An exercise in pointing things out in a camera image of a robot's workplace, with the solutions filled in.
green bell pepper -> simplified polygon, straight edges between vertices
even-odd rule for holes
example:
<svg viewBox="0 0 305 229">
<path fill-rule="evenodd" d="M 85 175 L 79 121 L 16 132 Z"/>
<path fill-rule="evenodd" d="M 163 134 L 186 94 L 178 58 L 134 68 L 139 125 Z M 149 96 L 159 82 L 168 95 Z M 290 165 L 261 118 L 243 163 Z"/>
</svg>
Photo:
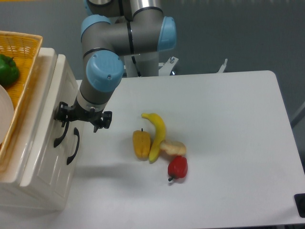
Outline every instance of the green bell pepper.
<svg viewBox="0 0 305 229">
<path fill-rule="evenodd" d="M 9 86 L 19 78 L 20 72 L 13 57 L 0 54 L 0 84 Z"/>
</svg>

white cabinet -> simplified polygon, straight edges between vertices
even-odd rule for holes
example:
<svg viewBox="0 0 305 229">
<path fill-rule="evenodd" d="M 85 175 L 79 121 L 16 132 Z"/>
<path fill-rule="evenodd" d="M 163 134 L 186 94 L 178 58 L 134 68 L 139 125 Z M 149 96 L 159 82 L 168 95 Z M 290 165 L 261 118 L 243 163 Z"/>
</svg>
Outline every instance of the white cabinet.
<svg viewBox="0 0 305 229">
<path fill-rule="evenodd" d="M 35 130 L 31 129 L 32 139 L 25 144 L 28 139 L 16 142 L 21 145 L 20 149 L 26 145 L 26 150 L 20 154 L 14 151 L 11 158 L 14 163 L 9 163 L 8 170 L 0 175 L 0 205 L 63 209 L 66 204 L 79 152 L 69 165 L 67 158 L 76 150 L 78 137 L 74 129 L 77 128 L 81 138 L 83 122 L 70 122 L 66 137 L 55 148 L 54 140 L 62 135 L 64 128 L 53 117 L 59 102 L 73 105 L 78 85 L 64 55 L 57 56 L 53 49 L 42 48 L 38 60 L 42 59 L 49 61 L 40 67 L 41 71 L 35 72 L 38 80 L 31 91 L 35 95 L 32 97 L 40 100 L 39 103 L 36 99 L 29 101 L 29 106 L 32 104 L 33 109 L 41 112 L 37 112 L 39 115 L 35 120 L 28 117 L 38 125 Z M 26 111 L 23 121 L 27 121 Z"/>
</svg>

white drawer unit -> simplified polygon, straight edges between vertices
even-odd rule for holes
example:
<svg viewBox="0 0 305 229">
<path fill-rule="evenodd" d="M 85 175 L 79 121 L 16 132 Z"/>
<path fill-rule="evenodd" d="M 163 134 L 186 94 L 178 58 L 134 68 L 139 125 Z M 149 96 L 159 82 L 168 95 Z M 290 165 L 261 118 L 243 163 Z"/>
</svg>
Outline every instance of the white drawer unit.
<svg viewBox="0 0 305 229">
<path fill-rule="evenodd" d="M 83 122 L 70 122 L 66 137 L 54 147 L 64 129 L 53 119 L 59 102 L 73 105 L 78 85 L 64 55 L 41 48 L 37 79 L 28 100 L 7 168 L 0 174 L 0 205 L 64 209 L 75 163 L 67 158 L 78 149 Z"/>
</svg>

wicker basket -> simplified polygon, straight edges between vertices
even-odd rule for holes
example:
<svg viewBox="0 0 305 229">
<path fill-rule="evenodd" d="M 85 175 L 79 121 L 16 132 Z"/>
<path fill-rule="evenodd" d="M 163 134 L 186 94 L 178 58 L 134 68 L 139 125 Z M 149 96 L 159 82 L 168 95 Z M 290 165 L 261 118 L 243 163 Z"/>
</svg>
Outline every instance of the wicker basket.
<svg viewBox="0 0 305 229">
<path fill-rule="evenodd" d="M 5 156 L 10 138 L 15 130 L 22 103 L 31 79 L 31 72 L 42 44 L 42 37 L 37 35 L 0 31 L 0 54 L 14 57 L 19 68 L 19 79 L 13 85 L 5 87 L 14 106 L 14 117 L 10 128 L 0 145 L 0 163 Z"/>
</svg>

blue joint cap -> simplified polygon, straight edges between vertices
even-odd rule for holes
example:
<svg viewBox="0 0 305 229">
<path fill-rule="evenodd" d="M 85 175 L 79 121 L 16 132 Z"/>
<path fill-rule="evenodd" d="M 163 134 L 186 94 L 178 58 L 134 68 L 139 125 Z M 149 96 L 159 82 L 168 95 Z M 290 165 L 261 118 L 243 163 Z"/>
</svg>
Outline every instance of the blue joint cap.
<svg viewBox="0 0 305 229">
<path fill-rule="evenodd" d="M 90 57 L 86 67 L 89 83 L 100 92 L 113 92 L 120 84 L 124 65 L 114 52 L 102 50 Z"/>
<path fill-rule="evenodd" d="M 159 36 L 157 51 L 165 51 L 176 47 L 177 31 L 172 17 L 164 17 Z"/>
<path fill-rule="evenodd" d="M 85 6 L 87 15 L 88 15 L 88 16 L 93 15 L 93 13 L 91 12 L 91 10 L 90 10 L 90 8 L 89 8 L 89 6 L 88 6 L 87 0 L 83 0 L 83 3 L 84 3 L 84 6 Z"/>
<path fill-rule="evenodd" d="M 85 20 L 82 21 L 82 24 L 81 24 L 81 37 L 82 37 L 83 33 L 85 32 L 85 30 L 88 27 L 90 27 L 93 24 L 98 23 L 98 22 L 107 22 L 107 23 L 111 24 L 109 18 L 107 18 L 105 16 L 101 16 L 101 15 L 98 15 L 98 14 L 94 14 L 94 15 L 88 16 L 87 18 L 85 18 Z"/>
</svg>

